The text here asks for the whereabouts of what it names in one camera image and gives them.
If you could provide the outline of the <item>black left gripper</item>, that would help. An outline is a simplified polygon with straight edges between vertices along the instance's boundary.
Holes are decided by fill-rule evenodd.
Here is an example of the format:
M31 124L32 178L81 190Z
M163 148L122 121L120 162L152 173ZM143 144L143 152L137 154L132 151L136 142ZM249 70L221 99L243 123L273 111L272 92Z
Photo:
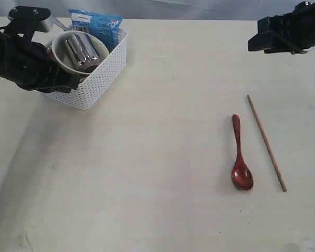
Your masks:
M0 31L0 77L27 91L70 93L79 76L70 74L52 61L40 43L25 42L20 36Z

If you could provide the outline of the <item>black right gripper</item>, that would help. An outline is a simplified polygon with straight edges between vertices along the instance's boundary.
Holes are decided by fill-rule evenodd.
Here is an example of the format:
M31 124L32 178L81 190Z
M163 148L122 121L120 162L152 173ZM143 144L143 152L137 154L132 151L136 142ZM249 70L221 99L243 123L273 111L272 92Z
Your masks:
M302 1L289 13L264 17L257 27L248 51L305 54L315 49L315 2Z

